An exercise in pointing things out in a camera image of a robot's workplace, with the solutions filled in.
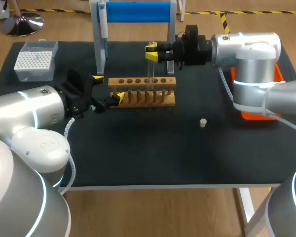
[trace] wooden floor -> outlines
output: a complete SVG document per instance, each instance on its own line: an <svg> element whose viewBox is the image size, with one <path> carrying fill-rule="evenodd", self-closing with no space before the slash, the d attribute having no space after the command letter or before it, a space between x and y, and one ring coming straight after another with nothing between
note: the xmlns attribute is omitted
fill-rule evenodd
<svg viewBox="0 0 296 237"><path fill-rule="evenodd" d="M296 10L296 0L186 0L186 11ZM89 10L79 0L19 0L20 8ZM90 16L74 13L42 13L39 32L11 38L0 32L0 69L13 42L27 40L92 41ZM296 15L228 15L231 32L271 31L280 35L296 69ZM187 15L177 23L197 24L210 37L223 33L219 17ZM167 24L109 24L109 40L166 40ZM267 188L250 190L255 208ZM84 191L68 192L72 212L71 237L241 237L244 236L232 189ZM260 236L268 236L264 231Z"/></svg>

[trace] black tablecloth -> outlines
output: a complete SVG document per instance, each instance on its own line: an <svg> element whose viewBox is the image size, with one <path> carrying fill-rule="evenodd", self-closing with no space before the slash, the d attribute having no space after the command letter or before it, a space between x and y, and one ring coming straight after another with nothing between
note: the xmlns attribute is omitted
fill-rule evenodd
<svg viewBox="0 0 296 237"><path fill-rule="evenodd" d="M109 42L106 78L147 76L145 45ZM22 46L15 43L4 62L0 95L54 83L18 81L13 67ZM59 42L55 61L54 81L70 68L96 74L92 42ZM284 49L279 65L286 81L296 79ZM165 64L156 65L155 76L165 75ZM89 111L72 125L74 186L281 183L296 170L296 132L277 121L243 120L216 68L186 67L175 76L176 107ZM92 94L109 91L106 80ZM63 133L67 121L51 129ZM70 175L67 168L63 185Z"/></svg>

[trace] white cable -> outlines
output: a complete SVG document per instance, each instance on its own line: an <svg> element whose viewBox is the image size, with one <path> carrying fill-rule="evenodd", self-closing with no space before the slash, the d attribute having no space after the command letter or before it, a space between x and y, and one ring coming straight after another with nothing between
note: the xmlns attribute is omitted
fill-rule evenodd
<svg viewBox="0 0 296 237"><path fill-rule="evenodd" d="M226 78L225 78L225 76L223 75L222 68L219 67L219 68L218 68L218 71L219 71L219 74L221 75L223 85L224 85L225 88L226 88L226 91L227 91L227 93L228 93L228 95L229 95L229 98L231 99L231 101L233 101L233 95L232 95L232 93L231 93L231 91L230 91L230 89L229 89L229 86L228 86L227 82L226 82Z"/></svg>
<svg viewBox="0 0 296 237"><path fill-rule="evenodd" d="M231 94L231 91L230 91L229 86L228 86L228 84L227 84L227 82L226 82L225 76L223 75L222 68L219 67L219 68L218 68L218 71L219 71L219 74L221 75L223 85L225 86L226 91L227 91L227 93L228 93L230 99L233 101L233 95ZM285 124L285 125L291 127L292 129L296 130L296 125L293 124L293 123L291 123L291 122L289 122L289 121L287 121L287 120L284 119L284 118L278 117L278 116L275 115L275 114L265 114L265 116L270 117L270 118L273 118L273 119L276 119L276 120L282 122L283 124Z"/></svg>
<svg viewBox="0 0 296 237"><path fill-rule="evenodd" d="M66 139L68 138L69 129L70 129L71 125L74 123L74 121L75 121L75 119L71 118L66 125L65 132L64 132L64 137ZM71 166L71 178L70 178L70 181L67 184L67 186L60 192L61 195L64 195L70 189L70 187L74 183L74 179L75 179L75 165L74 165L74 159L71 156L71 154L69 155L69 164Z"/></svg>
<svg viewBox="0 0 296 237"><path fill-rule="evenodd" d="M289 121L287 121L286 119L283 119L283 118L278 117L277 115L273 115L273 114L269 114L269 115L266 115L266 116L268 116L270 118L273 118L273 119L276 119L276 120L282 122L283 124L286 124L287 126L291 127L292 129L296 130L296 125L289 122Z"/></svg>

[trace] orange tray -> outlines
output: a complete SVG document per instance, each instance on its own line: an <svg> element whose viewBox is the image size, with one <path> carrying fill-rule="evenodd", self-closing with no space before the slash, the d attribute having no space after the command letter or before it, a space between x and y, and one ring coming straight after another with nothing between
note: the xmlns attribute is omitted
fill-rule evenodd
<svg viewBox="0 0 296 237"><path fill-rule="evenodd" d="M235 68L231 68L231 78L233 81L236 78L236 69ZM282 73L280 71L280 68L278 67L277 64L275 65L274 81L276 81L276 82L284 81ZM243 112L243 111L241 111L241 116L245 120L275 120L273 118L265 117L263 115L255 115L255 114L250 114L250 113Z"/></svg>

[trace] test tube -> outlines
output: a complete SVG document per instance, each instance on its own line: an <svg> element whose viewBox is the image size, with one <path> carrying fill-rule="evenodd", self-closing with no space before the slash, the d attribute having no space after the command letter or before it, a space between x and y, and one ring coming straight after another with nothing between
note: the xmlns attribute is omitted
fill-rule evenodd
<svg viewBox="0 0 296 237"><path fill-rule="evenodd" d="M155 45L154 41L149 42L149 45ZM147 74L147 89L153 90L153 78L154 78L154 62L148 60L148 74Z"/></svg>

